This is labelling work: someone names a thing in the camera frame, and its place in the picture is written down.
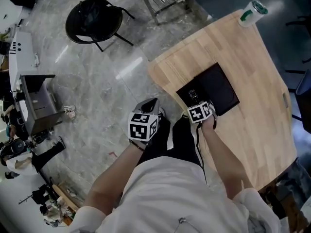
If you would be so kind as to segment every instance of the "white shirt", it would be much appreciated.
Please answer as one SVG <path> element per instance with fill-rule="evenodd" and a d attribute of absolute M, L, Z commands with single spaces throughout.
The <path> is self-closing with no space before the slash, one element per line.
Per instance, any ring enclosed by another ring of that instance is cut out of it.
<path fill-rule="evenodd" d="M 64 201 L 63 197 L 59 197 L 56 203 L 57 206 L 54 203 L 47 205 L 49 213 L 46 216 L 43 216 L 43 218 L 48 222 L 63 221 L 63 218 L 60 216 L 59 210 L 61 211 L 62 215 L 64 215 L 68 206 Z"/>
<path fill-rule="evenodd" d="M 35 167 L 31 163 L 23 164 L 20 168 L 15 168 L 16 161 L 24 161 L 28 157 L 33 157 L 32 153 L 22 153 L 19 156 L 16 156 L 10 160 L 6 161 L 6 165 L 8 169 L 10 169 L 12 172 L 15 172 L 20 175 L 35 175 L 38 174 Z"/>
<path fill-rule="evenodd" d="M 110 215 L 82 207 L 69 232 L 242 233 L 248 232 L 250 213 L 263 221 L 267 232 L 280 231 L 278 217 L 255 189 L 230 200 L 209 189 L 198 165 L 162 156 L 134 169 L 119 207 Z M 181 217 L 187 223 L 179 225 Z"/>

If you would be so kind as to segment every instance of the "hand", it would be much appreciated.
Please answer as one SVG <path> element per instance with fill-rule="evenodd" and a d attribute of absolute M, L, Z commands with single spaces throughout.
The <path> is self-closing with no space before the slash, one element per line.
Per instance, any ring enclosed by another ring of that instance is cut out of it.
<path fill-rule="evenodd" d="M 208 119 L 206 119 L 202 122 L 202 129 L 208 130 L 208 131 L 214 130 L 213 129 L 214 121 L 215 121 L 215 118 L 213 115 L 211 115 Z"/>

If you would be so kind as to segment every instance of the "gray floor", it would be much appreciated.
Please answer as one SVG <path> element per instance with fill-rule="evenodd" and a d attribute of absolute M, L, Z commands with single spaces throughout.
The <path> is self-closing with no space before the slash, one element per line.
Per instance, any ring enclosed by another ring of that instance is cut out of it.
<path fill-rule="evenodd" d="M 142 0 L 109 0 L 136 17 L 132 20 L 123 14 L 118 31 L 134 47 L 112 37 L 100 43 L 105 49 L 102 53 L 95 44 L 79 45 L 66 36 L 66 18 L 79 1 L 39 1 L 22 30 L 33 34 L 40 73 L 56 74 L 51 87 L 58 103 L 76 106 L 75 120 L 65 119 L 55 127 L 55 135 L 63 137 L 67 149 L 54 157 L 44 172 L 55 182 L 70 183 L 84 197 L 115 155 L 128 146 L 127 117 L 137 102 L 156 97 L 171 122 L 181 115 L 176 102 L 149 78 L 147 66 L 208 22 L 207 14 L 198 17 L 175 6 L 159 17 L 163 23 L 156 26 Z M 51 145 L 43 142 L 38 152 Z"/>
<path fill-rule="evenodd" d="M 65 33 L 65 21 L 70 10 L 80 0 L 44 0 L 25 21 L 25 30 L 33 33 L 34 48 L 38 51 L 41 73 L 55 73 L 53 92 L 64 105 L 75 104 L 77 117 L 55 128 L 63 136 L 67 149 L 44 168 L 56 182 L 66 180 L 84 197 L 96 177 L 127 146 L 126 120 L 136 103 L 158 97 L 172 122 L 180 115 L 179 106 L 147 74 L 148 61 L 178 43 L 210 21 L 185 14 L 173 7 L 162 16 L 161 26 L 155 26 L 142 0 L 109 0 L 128 9 L 137 19 L 124 15 L 118 32 L 135 46 L 112 38 L 101 43 L 104 53 L 95 45 L 77 45 Z M 197 0 L 213 19 L 242 9 L 250 0 Z M 289 87 L 296 87 L 299 75 L 287 75 L 285 69 L 305 70 L 301 64 L 311 57 L 308 32 L 300 26 L 286 27 L 287 21 L 298 15 L 308 15 L 307 0 L 261 0 L 269 15 L 258 22 L 267 49 Z M 293 112 L 299 115 L 293 97 Z M 293 134 L 299 154 L 308 154 L 311 137 L 300 122 L 293 120 Z M 39 152 L 51 142 L 44 142 Z M 214 172 L 208 173 L 213 189 L 221 189 Z"/>

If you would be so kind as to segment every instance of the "black pants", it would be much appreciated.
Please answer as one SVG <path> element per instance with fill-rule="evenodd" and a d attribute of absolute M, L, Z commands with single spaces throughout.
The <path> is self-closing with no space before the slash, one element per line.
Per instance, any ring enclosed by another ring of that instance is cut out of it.
<path fill-rule="evenodd" d="M 24 6 L 32 9 L 35 5 L 35 0 L 10 0 L 16 6 Z"/>
<path fill-rule="evenodd" d="M 40 155 L 33 155 L 33 160 L 32 160 L 32 164 L 35 167 L 35 169 L 38 171 L 40 171 L 40 169 L 51 159 L 53 158 L 55 155 L 57 155 L 58 153 L 60 153 L 61 151 L 63 151 L 64 145 L 60 142 L 58 142 L 55 146 L 53 146 L 51 149 L 49 149 L 48 151 L 40 154 Z"/>
<path fill-rule="evenodd" d="M 152 138 L 142 154 L 137 165 L 160 157 L 169 156 L 172 158 L 189 161 L 201 166 L 198 155 L 195 151 L 194 139 L 190 130 L 188 118 L 181 117 L 173 127 L 173 145 L 171 150 L 167 150 L 167 140 L 170 133 L 171 123 L 164 117 L 160 120 L 159 129 Z"/>

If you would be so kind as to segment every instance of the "white device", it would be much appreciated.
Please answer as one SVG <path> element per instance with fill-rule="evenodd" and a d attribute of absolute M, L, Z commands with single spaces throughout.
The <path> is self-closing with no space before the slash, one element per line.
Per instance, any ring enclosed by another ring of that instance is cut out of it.
<path fill-rule="evenodd" d="M 21 75 L 35 75 L 35 54 L 30 33 L 17 31 L 9 50 L 11 90 L 15 91 Z"/>
<path fill-rule="evenodd" d="M 149 141 L 157 132 L 158 116 L 131 112 L 127 121 L 128 137 L 132 140 Z"/>
<path fill-rule="evenodd" d="M 192 123 L 196 123 L 208 119 L 212 115 L 212 112 L 208 106 L 208 103 L 202 102 L 188 108 L 188 114 Z"/>

